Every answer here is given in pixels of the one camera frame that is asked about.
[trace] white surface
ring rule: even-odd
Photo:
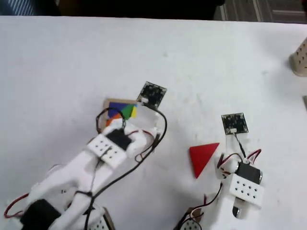
[[[221,115],[237,112],[249,129],[238,138],[246,152],[262,148],[256,167],[271,181],[255,229],[303,229],[307,79],[288,57],[306,35],[294,24],[1,17],[0,200],[80,152],[105,98],[134,99],[151,81],[168,89],[160,109],[169,129],[99,198],[118,230],[172,229],[216,192],[213,161],[195,180],[187,150],[220,142],[215,154],[224,151]]]
[[[232,175],[229,192],[235,197],[239,197],[258,207],[262,205],[264,187],[236,174]]]

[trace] red wire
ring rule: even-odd
[[[256,160],[256,158],[259,156],[259,154],[261,153],[261,149],[258,149],[258,150],[256,150],[256,151],[253,151],[249,156],[248,156],[248,159],[250,159],[252,156],[254,156],[254,159],[253,159],[253,161],[252,161],[252,164],[254,164],[255,163],[255,160]]]
[[[13,215],[8,215],[8,212],[9,212],[9,210],[11,209],[11,207],[12,207],[14,204],[16,204],[18,201],[20,201],[20,200],[26,198],[27,196],[29,196],[28,193],[27,193],[27,194],[24,194],[24,195],[22,195],[22,196],[20,196],[20,197],[18,197],[18,198],[15,199],[15,200],[13,200],[13,201],[7,206],[7,208],[5,209],[4,214],[3,214],[3,215],[4,215],[4,218],[9,219],[9,218],[13,218],[13,217],[21,217],[20,214],[21,214],[23,211],[16,212],[16,213],[13,214]]]
[[[242,157],[238,153],[232,153],[228,157],[226,157],[224,160],[222,160],[221,165],[224,164],[226,161],[228,161],[228,159],[234,155],[237,155],[238,157],[240,157],[241,161],[243,161]]]
[[[255,161],[256,161],[257,157],[260,155],[260,153],[261,153],[261,150],[259,150],[259,152],[257,153],[257,155],[254,157],[253,164],[255,163]]]
[[[134,131],[132,131],[131,133],[129,133],[128,136],[130,136],[130,135],[133,134],[133,133],[137,133],[137,132],[138,132],[138,130],[134,130]],[[149,135],[154,139],[154,136],[153,136],[150,132],[148,132],[148,131],[146,131],[146,130],[144,130],[144,129],[143,129],[143,132],[149,134]]]
[[[252,157],[253,155],[255,155],[256,153],[258,153],[259,151],[261,152],[261,149],[258,149],[258,150],[256,150],[256,151],[253,151],[251,154],[249,154],[248,159],[249,159],[250,157]]]

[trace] red triangular block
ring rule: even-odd
[[[190,157],[195,177],[198,178],[220,143],[190,147]]]

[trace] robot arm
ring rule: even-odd
[[[143,130],[131,122],[127,121],[124,131],[120,130],[121,126],[121,119],[114,120],[69,164],[33,187],[27,199],[28,207],[35,201],[45,199],[59,211],[60,216],[52,222],[49,230],[84,229],[86,216],[83,214],[91,198],[105,186],[115,169],[151,144]],[[146,132],[153,137],[157,135],[155,127]],[[63,191],[63,188],[72,190],[71,195],[56,205],[52,197]],[[104,210],[92,210],[89,226],[99,221],[103,214]]]

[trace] cable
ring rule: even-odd
[[[150,136],[152,137],[152,139],[153,139],[153,142],[154,142],[154,136],[153,136],[150,132],[148,132],[148,131],[146,131],[146,130],[144,130],[144,129],[143,129],[142,131],[143,131],[144,133],[150,135]],[[137,133],[137,132],[138,132],[138,130],[132,131],[131,133],[128,134],[128,136],[130,136],[130,135],[133,134],[133,133]],[[137,163],[140,163],[140,162],[143,160],[143,155],[142,155],[142,154],[143,154],[144,152],[146,152],[149,148],[152,147],[153,142],[152,142],[152,144],[151,144],[150,146],[148,146],[148,148],[147,148],[146,150],[144,150],[143,152],[137,154],[137,155],[134,157],[134,160],[135,160]]]
[[[254,152],[252,152],[251,154],[248,155],[248,159],[250,159],[252,156],[254,156],[253,160],[251,161],[252,162],[251,164],[255,163],[255,160],[260,155],[261,151],[262,151],[261,149],[258,149],[258,150],[254,151]]]
[[[115,110],[117,111],[120,116],[123,118],[123,124],[122,124],[122,129],[124,130],[125,127],[126,127],[126,118],[124,117],[123,113],[117,109],[117,108],[113,108],[113,107],[108,107],[108,108],[105,108],[100,114],[98,114],[98,116],[96,117],[96,130],[97,130],[97,133],[100,134],[101,133],[101,128],[99,128],[99,118],[101,117],[102,114],[104,114],[106,111],[109,111],[109,110]]]
[[[233,133],[233,134],[234,134],[234,136],[236,137],[236,140],[237,140],[238,143],[239,143],[239,146],[240,146],[240,149],[241,149],[241,151],[242,151],[242,154],[243,154],[244,158],[246,158],[246,154],[245,154],[245,151],[244,151],[244,149],[243,149],[243,147],[242,147],[241,142],[239,141],[238,137],[236,136],[236,133]]]
[[[210,204],[212,204],[212,203],[217,199],[217,197],[218,197],[218,195],[219,195],[219,193],[220,193],[222,187],[223,187],[223,183],[221,182],[221,183],[220,183],[220,189],[219,189],[219,191],[217,192],[217,194],[215,195],[215,197],[212,199],[212,201],[210,201],[209,203],[206,203],[206,204],[203,204],[203,205],[199,205],[199,206],[194,207],[194,209],[190,212],[190,218],[193,218],[192,215],[193,215],[193,212],[194,212],[195,210],[197,210],[197,209],[199,209],[199,208],[202,208],[202,207],[209,206]]]
[[[158,146],[158,144],[160,144],[160,142],[162,141],[162,139],[164,138],[165,134],[166,134],[166,130],[167,130],[167,119],[165,117],[165,115],[160,112],[159,110],[157,110],[156,108],[154,107],[151,107],[147,104],[143,104],[143,106],[146,106],[148,107],[149,109],[159,113],[162,118],[164,119],[164,122],[165,122],[165,127],[164,127],[164,131],[162,133],[162,136],[159,138],[159,135],[156,136],[155,138],[155,141],[152,143],[151,146],[149,146],[146,150],[144,150],[143,152],[147,151],[149,148],[150,151],[144,156],[144,158],[142,159],[141,162],[139,162],[136,166],[134,166],[132,169],[130,169],[129,171],[127,171],[126,173],[124,173],[123,175],[121,175],[120,177],[118,177],[117,179],[111,181],[109,184],[107,184],[106,186],[104,186],[102,189],[100,189],[96,195],[94,195],[91,199],[91,202],[90,202],[90,205],[88,207],[88,212],[87,212],[87,215],[86,215],[86,220],[85,220],[85,224],[84,224],[84,230],[87,230],[88,229],[88,221],[89,221],[89,218],[90,218],[90,215],[91,215],[91,210],[93,208],[93,204],[94,204],[94,201],[95,199],[100,195],[102,194],[106,189],[108,189],[110,186],[112,186],[113,184],[115,184],[117,181],[120,181],[122,178],[126,177],[127,175],[129,175],[130,173],[132,173],[134,170],[136,170],[143,162],[144,160],[154,151],[154,149]]]
[[[11,207],[13,207],[14,204],[16,204],[18,201],[20,201],[20,200],[22,200],[22,199],[24,199],[24,198],[26,198],[26,197],[28,197],[28,196],[29,196],[29,194],[27,193],[27,194],[24,194],[24,195],[18,197],[17,199],[13,200],[13,201],[7,206],[7,208],[5,209],[4,214],[3,214],[4,218],[9,219],[9,218],[13,218],[13,217],[17,217],[17,218],[18,218],[18,217],[21,217],[20,214],[23,213],[23,211],[16,212],[16,213],[13,214],[13,215],[8,215],[8,212],[9,212],[9,210],[11,209]]]
[[[225,164],[226,163],[226,161],[228,161],[229,160],[229,158],[231,158],[232,156],[238,156],[239,158],[240,158],[240,160],[241,160],[241,162],[243,162],[243,159],[242,159],[242,157],[240,156],[240,154],[238,154],[238,153],[232,153],[232,154],[230,154],[228,157],[226,157],[225,159],[223,159],[222,160],[222,162],[221,162],[221,165],[222,164]]]

